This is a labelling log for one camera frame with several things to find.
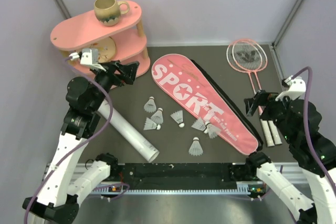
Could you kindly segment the white shuttlecock tube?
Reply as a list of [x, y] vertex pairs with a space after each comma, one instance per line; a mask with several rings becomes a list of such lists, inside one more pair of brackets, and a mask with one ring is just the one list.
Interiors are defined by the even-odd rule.
[[126, 141], [148, 162], [153, 162], [160, 151], [138, 132], [117, 110], [109, 118], [110, 105], [104, 100], [98, 112], [126, 139]]

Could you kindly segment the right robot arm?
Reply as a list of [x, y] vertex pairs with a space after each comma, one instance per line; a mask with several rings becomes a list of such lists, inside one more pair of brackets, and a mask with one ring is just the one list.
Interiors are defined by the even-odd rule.
[[259, 90], [244, 100], [246, 114], [264, 108], [260, 118], [272, 121], [288, 143], [309, 184], [312, 198], [301, 193], [263, 152], [246, 158], [245, 174], [260, 179], [278, 196], [296, 223], [335, 223], [335, 145], [321, 133], [321, 114], [311, 102], [277, 99], [277, 93]]

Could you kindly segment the white plastic shuttlecock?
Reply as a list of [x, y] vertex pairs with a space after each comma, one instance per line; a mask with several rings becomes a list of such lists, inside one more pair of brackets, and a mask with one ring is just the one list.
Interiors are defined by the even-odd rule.
[[150, 118], [146, 118], [145, 120], [145, 124], [143, 127], [143, 130], [160, 130], [161, 126], [157, 123], [155, 123], [154, 121], [152, 121]]
[[148, 101], [143, 106], [143, 109], [147, 113], [154, 113], [156, 111], [155, 98], [149, 97]]
[[198, 137], [194, 137], [192, 144], [188, 150], [188, 153], [192, 156], [201, 156], [203, 154], [203, 149], [202, 146], [199, 142]]
[[163, 109], [158, 108], [157, 111], [150, 117], [150, 119], [156, 124], [163, 124]]
[[214, 139], [215, 137], [217, 137], [219, 135], [219, 133], [221, 132], [221, 129], [214, 126], [211, 123], [207, 123], [206, 124], [206, 129], [205, 129], [205, 134], [208, 134], [210, 139]]
[[184, 120], [183, 120], [183, 111], [182, 110], [178, 110], [178, 111], [172, 113], [170, 116], [178, 124], [178, 126], [180, 128], [184, 127], [185, 124], [184, 124]]
[[204, 121], [202, 118], [198, 118], [193, 124], [192, 128], [202, 131], [203, 133], [208, 133], [208, 125], [210, 124], [209, 121]]

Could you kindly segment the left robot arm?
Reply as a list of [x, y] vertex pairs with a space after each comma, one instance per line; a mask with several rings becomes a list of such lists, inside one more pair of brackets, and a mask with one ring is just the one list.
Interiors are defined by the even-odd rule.
[[109, 91], [112, 86], [133, 84], [139, 62], [121, 64], [119, 61], [103, 63], [90, 80], [85, 75], [73, 78], [67, 86], [66, 100], [69, 110], [60, 130], [59, 142], [47, 174], [41, 185], [23, 208], [52, 223], [73, 223], [85, 198], [105, 179], [114, 180], [119, 174], [117, 159], [107, 153], [100, 154], [92, 166], [74, 183], [71, 178], [83, 150], [99, 132], [99, 107], [111, 105]]

